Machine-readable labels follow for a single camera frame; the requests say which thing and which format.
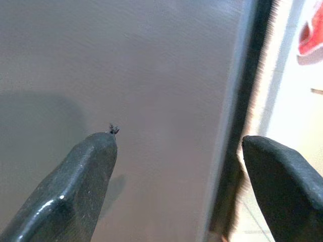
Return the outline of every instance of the white wall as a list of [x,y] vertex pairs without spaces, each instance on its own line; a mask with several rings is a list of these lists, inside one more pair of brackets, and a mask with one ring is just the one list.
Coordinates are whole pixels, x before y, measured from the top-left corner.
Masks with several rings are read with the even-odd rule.
[[323,87],[323,61],[300,65],[297,48],[300,31],[309,17],[316,1],[294,1],[292,18],[286,29],[291,48],[286,63],[282,56],[275,69],[280,80],[273,112],[266,136],[299,151],[321,174],[323,174],[323,95],[311,93],[310,89]]

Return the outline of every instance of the red object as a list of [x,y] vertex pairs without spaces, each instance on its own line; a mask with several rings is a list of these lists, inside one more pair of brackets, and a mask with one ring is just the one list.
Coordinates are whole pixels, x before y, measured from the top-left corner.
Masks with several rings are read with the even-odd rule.
[[301,32],[299,55],[309,55],[321,47],[323,47],[323,2],[319,1],[314,8],[314,15]]

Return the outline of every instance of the gray metal surface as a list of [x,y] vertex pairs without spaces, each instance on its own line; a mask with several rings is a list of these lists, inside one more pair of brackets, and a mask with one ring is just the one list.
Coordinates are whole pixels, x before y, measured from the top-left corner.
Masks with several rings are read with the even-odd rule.
[[92,240],[200,241],[251,2],[2,1],[0,230],[113,122],[118,163]]

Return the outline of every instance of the floor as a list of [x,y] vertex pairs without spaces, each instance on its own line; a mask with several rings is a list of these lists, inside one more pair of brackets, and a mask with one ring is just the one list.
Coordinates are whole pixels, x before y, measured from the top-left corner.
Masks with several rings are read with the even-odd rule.
[[274,242],[274,238],[258,207],[250,180],[238,198],[237,217],[235,230],[229,242]]

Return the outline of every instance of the small dark object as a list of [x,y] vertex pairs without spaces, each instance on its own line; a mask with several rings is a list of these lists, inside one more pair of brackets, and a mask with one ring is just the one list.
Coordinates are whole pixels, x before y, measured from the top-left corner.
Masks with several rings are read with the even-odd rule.
[[120,129],[118,129],[118,126],[113,126],[110,124],[110,134],[116,135],[119,132]]

